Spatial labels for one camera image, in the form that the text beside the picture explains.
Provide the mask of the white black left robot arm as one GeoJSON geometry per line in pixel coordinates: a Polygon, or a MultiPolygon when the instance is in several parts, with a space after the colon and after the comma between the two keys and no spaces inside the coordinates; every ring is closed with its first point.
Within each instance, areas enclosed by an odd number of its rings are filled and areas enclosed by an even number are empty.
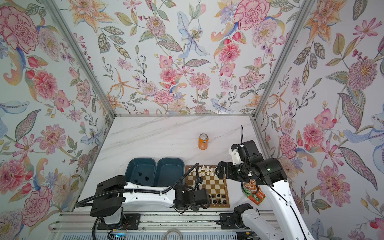
{"type": "Polygon", "coordinates": [[[124,210],[129,206],[151,205],[175,209],[183,214],[187,210],[198,212],[207,209],[210,195],[206,189],[181,185],[177,180],[169,187],[147,187],[125,181],[116,176],[97,185],[96,193],[75,204],[75,208],[91,207],[90,216],[107,226],[119,226],[125,219],[124,210]]]}

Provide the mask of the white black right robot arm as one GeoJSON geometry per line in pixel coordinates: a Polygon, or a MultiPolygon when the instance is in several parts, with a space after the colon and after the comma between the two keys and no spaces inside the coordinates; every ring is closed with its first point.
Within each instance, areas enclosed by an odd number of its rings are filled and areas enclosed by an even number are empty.
{"type": "Polygon", "coordinates": [[[314,239],[294,201],[281,163],[275,158],[264,159],[254,141],[232,145],[229,154],[232,161],[219,162],[216,176],[241,184],[254,180],[257,191],[265,194],[280,226],[276,229],[245,203],[234,208],[237,228],[250,229],[261,240],[314,239]]]}

